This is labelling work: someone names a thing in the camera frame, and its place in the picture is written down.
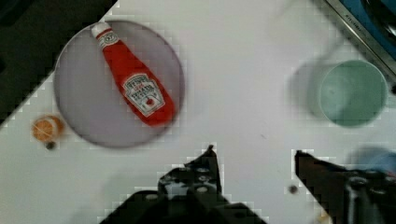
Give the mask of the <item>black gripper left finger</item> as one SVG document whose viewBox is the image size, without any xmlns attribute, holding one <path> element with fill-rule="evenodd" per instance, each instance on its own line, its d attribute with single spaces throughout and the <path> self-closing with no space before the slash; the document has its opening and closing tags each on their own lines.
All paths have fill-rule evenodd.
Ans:
<svg viewBox="0 0 396 224">
<path fill-rule="evenodd" d="M 158 181 L 156 190 L 129 196 L 100 224 L 267 224 L 242 203 L 222 195 L 212 146 Z"/>
</svg>

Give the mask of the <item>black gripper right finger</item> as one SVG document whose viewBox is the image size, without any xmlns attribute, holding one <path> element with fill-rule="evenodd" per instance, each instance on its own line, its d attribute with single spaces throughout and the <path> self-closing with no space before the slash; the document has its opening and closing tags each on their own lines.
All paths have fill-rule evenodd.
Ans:
<svg viewBox="0 0 396 224">
<path fill-rule="evenodd" d="M 395 176 L 376 169 L 348 170 L 301 150 L 295 174 L 333 224 L 395 224 Z"/>
</svg>

